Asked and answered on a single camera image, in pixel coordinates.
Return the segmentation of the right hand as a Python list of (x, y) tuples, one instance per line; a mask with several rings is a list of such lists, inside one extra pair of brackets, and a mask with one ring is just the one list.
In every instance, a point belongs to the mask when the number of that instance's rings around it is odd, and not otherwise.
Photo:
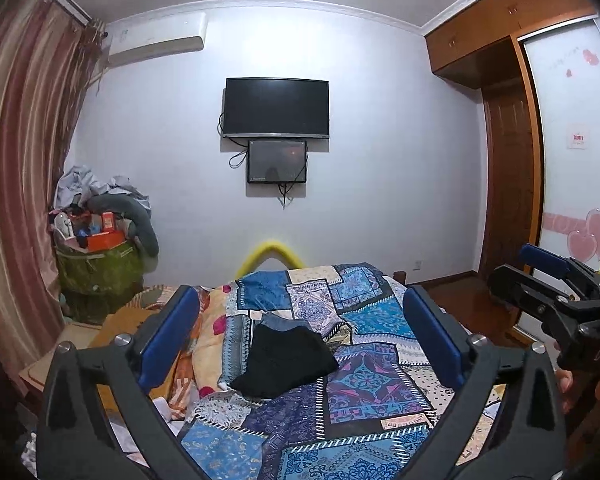
[[(555, 377), (558, 389), (562, 395), (562, 411), (567, 414), (576, 403), (576, 398), (573, 393), (574, 377), (570, 370), (563, 370), (560, 367), (556, 368)], [(596, 400), (600, 401), (600, 382), (597, 384), (594, 392)]]

